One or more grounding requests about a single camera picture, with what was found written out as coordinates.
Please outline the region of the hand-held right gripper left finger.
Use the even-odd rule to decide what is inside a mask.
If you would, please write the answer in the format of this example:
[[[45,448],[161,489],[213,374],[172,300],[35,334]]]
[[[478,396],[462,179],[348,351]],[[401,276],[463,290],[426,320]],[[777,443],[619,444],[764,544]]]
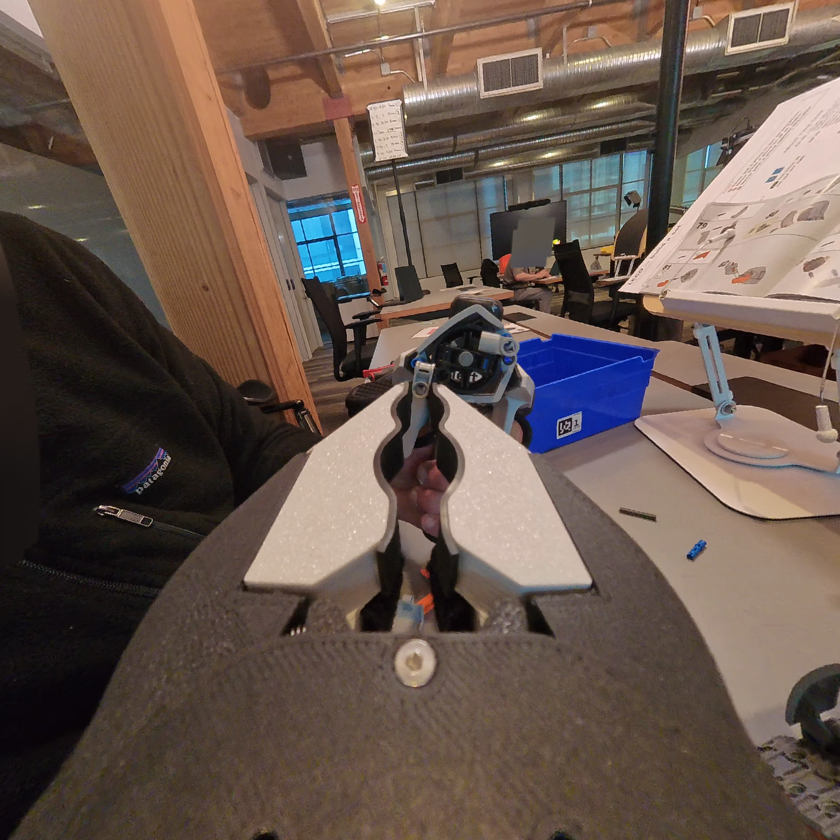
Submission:
[[[396,499],[409,385],[315,445],[245,574],[245,588],[328,600],[361,628],[391,628],[403,584]]]

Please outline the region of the instruction booklet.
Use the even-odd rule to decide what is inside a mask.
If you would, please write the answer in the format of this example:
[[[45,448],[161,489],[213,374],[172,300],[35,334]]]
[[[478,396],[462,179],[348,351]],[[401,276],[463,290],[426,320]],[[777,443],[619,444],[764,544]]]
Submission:
[[[839,300],[839,80],[779,105],[625,289]]]

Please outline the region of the person's left hand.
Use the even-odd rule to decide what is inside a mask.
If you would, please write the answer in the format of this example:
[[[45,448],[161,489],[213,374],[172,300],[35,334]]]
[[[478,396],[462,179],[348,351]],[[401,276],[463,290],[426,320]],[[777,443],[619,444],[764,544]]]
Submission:
[[[415,448],[392,479],[396,517],[435,539],[440,530],[440,508],[448,480],[437,468],[434,446]]]

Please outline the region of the black office chair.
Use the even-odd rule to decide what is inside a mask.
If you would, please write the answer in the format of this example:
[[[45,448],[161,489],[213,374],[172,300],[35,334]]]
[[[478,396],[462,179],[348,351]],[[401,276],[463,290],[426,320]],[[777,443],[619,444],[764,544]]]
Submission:
[[[592,322],[595,289],[590,272],[585,265],[579,240],[555,245],[553,254],[556,268],[563,282],[561,317],[582,323]]]
[[[371,368],[374,346],[368,344],[367,331],[380,322],[375,312],[363,312],[344,323],[339,303],[328,294],[318,278],[303,277],[301,282],[314,308],[323,320],[332,341],[332,371],[338,382],[364,377]]]

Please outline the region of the white hanging sign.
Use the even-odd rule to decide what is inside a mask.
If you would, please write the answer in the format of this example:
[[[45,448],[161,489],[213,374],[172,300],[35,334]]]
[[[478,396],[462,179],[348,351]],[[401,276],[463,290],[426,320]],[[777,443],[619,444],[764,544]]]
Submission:
[[[366,111],[371,130],[374,162],[383,164],[407,159],[402,100],[372,102],[367,105]]]

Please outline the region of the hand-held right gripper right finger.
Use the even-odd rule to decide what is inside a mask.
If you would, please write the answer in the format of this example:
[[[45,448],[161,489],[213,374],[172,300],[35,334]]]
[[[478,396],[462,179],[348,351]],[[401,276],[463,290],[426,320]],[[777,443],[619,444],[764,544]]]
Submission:
[[[429,564],[439,628],[475,628],[499,602],[588,592],[593,579],[525,447],[436,385],[437,468],[448,488]]]

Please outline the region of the wide wooden post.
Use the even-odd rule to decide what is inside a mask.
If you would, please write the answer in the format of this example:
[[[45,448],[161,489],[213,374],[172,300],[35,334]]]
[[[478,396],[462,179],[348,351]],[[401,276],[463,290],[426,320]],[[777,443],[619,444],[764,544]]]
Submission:
[[[174,334],[314,417],[194,2],[30,2]]]

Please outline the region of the silver air duct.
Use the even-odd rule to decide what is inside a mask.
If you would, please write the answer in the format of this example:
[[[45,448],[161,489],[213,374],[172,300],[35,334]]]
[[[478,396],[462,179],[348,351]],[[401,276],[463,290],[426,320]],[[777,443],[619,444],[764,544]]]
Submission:
[[[833,18],[798,17],[786,45],[726,55],[726,34],[708,30],[690,35],[686,42],[685,76],[704,74],[759,63],[786,60],[837,46],[838,22]],[[504,109],[557,102],[588,93],[630,88],[653,83],[659,76],[659,40],[641,45],[615,47],[570,59],[542,63],[542,87],[482,98],[475,72],[431,83],[405,85],[403,112],[408,125],[436,122]]]

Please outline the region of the blue plastic bin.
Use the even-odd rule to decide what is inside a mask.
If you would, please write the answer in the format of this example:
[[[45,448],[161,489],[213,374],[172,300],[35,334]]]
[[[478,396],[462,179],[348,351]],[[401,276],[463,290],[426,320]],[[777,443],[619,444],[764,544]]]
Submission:
[[[555,333],[520,344],[518,363],[535,390],[529,450],[558,447],[635,422],[657,349]]]

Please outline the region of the wooden office table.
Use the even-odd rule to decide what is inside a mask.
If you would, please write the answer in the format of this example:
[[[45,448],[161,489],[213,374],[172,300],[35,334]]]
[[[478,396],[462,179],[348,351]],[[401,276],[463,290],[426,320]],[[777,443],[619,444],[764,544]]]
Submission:
[[[353,327],[362,324],[364,321],[372,322],[379,330],[388,328],[391,322],[400,319],[423,319],[423,315],[429,312],[443,312],[448,309],[449,304],[458,295],[479,294],[488,291],[487,287],[481,285],[466,285],[462,287],[445,288],[442,290],[430,291],[416,301],[396,303],[391,306],[376,308],[367,313],[361,312],[361,318],[352,318],[344,327],[351,330]]]

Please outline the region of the grey orange tracked toy robot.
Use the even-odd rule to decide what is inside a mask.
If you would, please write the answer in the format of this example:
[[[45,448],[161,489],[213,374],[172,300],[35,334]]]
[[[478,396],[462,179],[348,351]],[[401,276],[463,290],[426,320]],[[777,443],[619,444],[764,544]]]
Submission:
[[[773,777],[806,824],[839,838],[839,664],[816,668],[794,685],[784,716],[799,738],[778,736],[759,747]]]

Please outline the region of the grey toy wheel frame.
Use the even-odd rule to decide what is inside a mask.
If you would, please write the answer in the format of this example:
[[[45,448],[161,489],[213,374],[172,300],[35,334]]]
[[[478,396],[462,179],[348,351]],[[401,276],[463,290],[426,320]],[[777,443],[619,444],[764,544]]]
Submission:
[[[502,307],[494,299],[458,296],[449,307],[448,320],[395,363],[393,383],[407,382],[412,397],[408,425],[402,432],[405,458],[430,421],[435,385],[449,388],[506,433],[518,424],[522,444],[530,446],[528,417],[535,386],[518,364],[519,342],[502,317]]]

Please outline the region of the black metal pole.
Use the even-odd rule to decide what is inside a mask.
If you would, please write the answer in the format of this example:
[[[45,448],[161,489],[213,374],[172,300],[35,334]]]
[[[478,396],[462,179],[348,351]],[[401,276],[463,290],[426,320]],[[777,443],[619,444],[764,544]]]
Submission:
[[[647,207],[647,251],[665,237],[679,129],[690,1],[666,1],[661,41],[654,157]]]

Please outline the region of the white book stand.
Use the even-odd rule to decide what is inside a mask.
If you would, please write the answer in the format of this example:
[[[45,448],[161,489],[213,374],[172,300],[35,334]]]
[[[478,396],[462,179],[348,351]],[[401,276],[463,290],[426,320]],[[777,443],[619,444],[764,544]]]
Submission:
[[[693,319],[713,408],[642,416],[636,428],[726,507],[764,520],[839,513],[838,432],[824,403],[815,431],[769,409],[738,405],[717,326],[818,339],[838,365],[838,303],[665,290],[663,313]]]

